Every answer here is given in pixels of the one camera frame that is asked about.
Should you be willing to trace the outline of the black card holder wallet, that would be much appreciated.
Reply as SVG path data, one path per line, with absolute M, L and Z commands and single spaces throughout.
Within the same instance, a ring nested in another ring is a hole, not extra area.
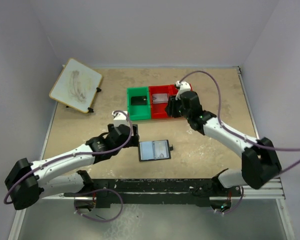
M 166 140 L 140 141 L 138 144 L 139 162 L 171 159 L 174 146 Z

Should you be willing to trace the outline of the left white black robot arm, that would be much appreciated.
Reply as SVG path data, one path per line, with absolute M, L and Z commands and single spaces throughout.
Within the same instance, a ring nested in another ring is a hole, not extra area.
M 4 183 L 8 190 L 4 204 L 15 210 L 34 205 L 40 198 L 59 193 L 79 193 L 88 196 L 93 191 L 93 181 L 84 171 L 65 174 L 80 167 L 90 166 L 116 156 L 122 148 L 137 147 L 138 126 L 109 124 L 108 131 L 87 140 L 75 149 L 44 160 L 29 162 L 18 160 Z

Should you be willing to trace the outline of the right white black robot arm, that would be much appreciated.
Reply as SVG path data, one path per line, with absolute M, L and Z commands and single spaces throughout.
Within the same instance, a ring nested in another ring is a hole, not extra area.
M 186 91 L 179 98 L 170 96 L 165 111 L 169 117 L 185 118 L 194 131 L 220 142 L 241 158 L 240 170 L 227 168 L 214 176 L 212 190 L 216 195 L 223 196 L 236 186 L 250 186 L 258 190 L 281 172 L 282 166 L 275 150 L 263 149 L 273 147 L 270 139 L 251 136 L 241 139 L 229 133 L 223 128 L 227 125 L 219 122 L 217 115 L 202 109 L 196 92 Z

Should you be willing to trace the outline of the silver card in red bin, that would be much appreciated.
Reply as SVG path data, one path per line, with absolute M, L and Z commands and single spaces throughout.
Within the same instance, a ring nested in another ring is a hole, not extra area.
M 167 93 L 156 93 L 152 95 L 153 104 L 164 104 L 169 101 L 169 95 Z

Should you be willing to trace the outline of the black card in green bin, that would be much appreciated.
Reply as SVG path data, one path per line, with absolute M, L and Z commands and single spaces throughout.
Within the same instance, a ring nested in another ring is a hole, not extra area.
M 146 95 L 132 96 L 130 98 L 130 104 L 132 106 L 143 106 L 148 104 L 148 98 Z

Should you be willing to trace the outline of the right red plastic bin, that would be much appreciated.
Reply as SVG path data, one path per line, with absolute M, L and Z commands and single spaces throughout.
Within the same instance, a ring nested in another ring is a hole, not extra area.
M 169 94 L 171 96 L 180 95 L 184 92 L 191 91 L 192 86 L 189 83 L 182 82 L 180 86 L 176 86 L 175 84 L 172 84 L 169 86 Z

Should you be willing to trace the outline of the red plastic bin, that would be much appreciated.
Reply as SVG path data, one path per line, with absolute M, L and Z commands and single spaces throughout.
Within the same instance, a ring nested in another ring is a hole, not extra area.
M 152 119 L 166 119 L 169 118 L 165 112 L 165 108 L 168 103 L 161 103 L 161 104 L 153 104 L 152 102 L 152 95 L 153 94 L 168 94 L 170 97 L 170 85 L 154 85 L 149 86 L 149 100 L 150 100 L 150 108 L 151 108 L 151 118 Z
M 169 94 L 171 96 L 180 95 L 184 92 L 191 91 L 192 86 L 189 83 L 182 82 L 180 86 L 176 86 L 175 84 L 172 84 L 169 86 Z

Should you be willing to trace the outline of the middle red plastic bin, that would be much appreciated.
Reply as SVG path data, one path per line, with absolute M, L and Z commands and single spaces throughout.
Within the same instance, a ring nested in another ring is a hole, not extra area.
M 168 94 L 170 97 L 170 85 L 154 85 L 149 86 L 149 100 L 150 100 L 150 108 L 151 108 L 151 118 L 152 119 L 166 119 L 169 118 L 165 112 L 165 108 L 168 103 L 161 103 L 161 104 L 153 104 L 152 102 L 152 95 L 153 94 Z

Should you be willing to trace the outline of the green plastic bin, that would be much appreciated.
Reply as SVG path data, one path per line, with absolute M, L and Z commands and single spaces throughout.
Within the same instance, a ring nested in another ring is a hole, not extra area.
M 130 87 L 126 90 L 127 111 L 132 121 L 143 121 L 151 119 L 151 104 L 149 88 Z

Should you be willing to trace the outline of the small whiteboard with wooden frame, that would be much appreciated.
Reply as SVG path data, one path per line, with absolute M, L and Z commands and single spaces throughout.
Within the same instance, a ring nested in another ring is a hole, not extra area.
M 69 58 L 49 97 L 81 113 L 93 113 L 92 103 L 101 92 L 103 76 L 74 58 Z

